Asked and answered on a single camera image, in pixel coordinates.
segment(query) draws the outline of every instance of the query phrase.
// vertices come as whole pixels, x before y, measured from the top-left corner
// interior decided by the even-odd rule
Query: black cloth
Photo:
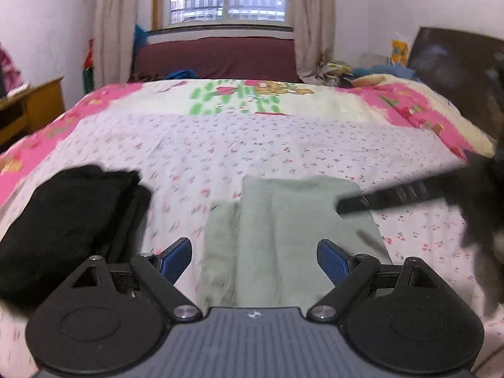
[[[86,165],[38,186],[0,242],[0,297],[34,308],[90,255],[128,261],[151,198],[139,181]]]

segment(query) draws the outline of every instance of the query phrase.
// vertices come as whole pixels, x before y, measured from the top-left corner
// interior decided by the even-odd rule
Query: pink clothing
[[[7,51],[2,48],[2,45],[0,45],[0,65],[2,66],[3,83],[5,84],[6,92],[20,87],[23,84],[21,72],[16,69],[14,62]]]

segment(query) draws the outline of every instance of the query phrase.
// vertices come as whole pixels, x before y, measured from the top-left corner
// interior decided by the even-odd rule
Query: folded towel
[[[30,309],[90,255],[128,261],[151,198],[139,181],[89,165],[38,186],[0,242],[0,297]]]
[[[352,181],[245,177],[239,209],[215,203],[207,223],[198,304],[298,306],[303,312],[333,287],[317,264],[316,248],[330,239],[349,254],[391,260],[370,213],[342,219],[336,199],[359,192]],[[363,231],[378,243],[369,243]]]

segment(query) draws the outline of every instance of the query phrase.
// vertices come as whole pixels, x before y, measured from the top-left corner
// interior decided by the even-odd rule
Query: curtain
[[[334,50],[335,0],[288,0],[287,21],[294,29],[297,74],[305,83],[323,83],[320,67]]]
[[[126,83],[132,65],[138,0],[96,0],[95,89]]]

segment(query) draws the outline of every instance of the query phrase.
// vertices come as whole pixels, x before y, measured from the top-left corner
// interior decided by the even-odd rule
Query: pink floral bedsheet
[[[142,84],[108,85],[82,98],[62,117],[12,146],[0,156],[0,206],[22,180],[76,128],[79,121],[107,109],[113,100],[140,89]]]
[[[461,159],[464,150],[474,152],[472,145],[460,134],[447,117],[432,108],[421,93],[401,83],[345,90],[386,112],[392,125],[431,129],[447,148]]]

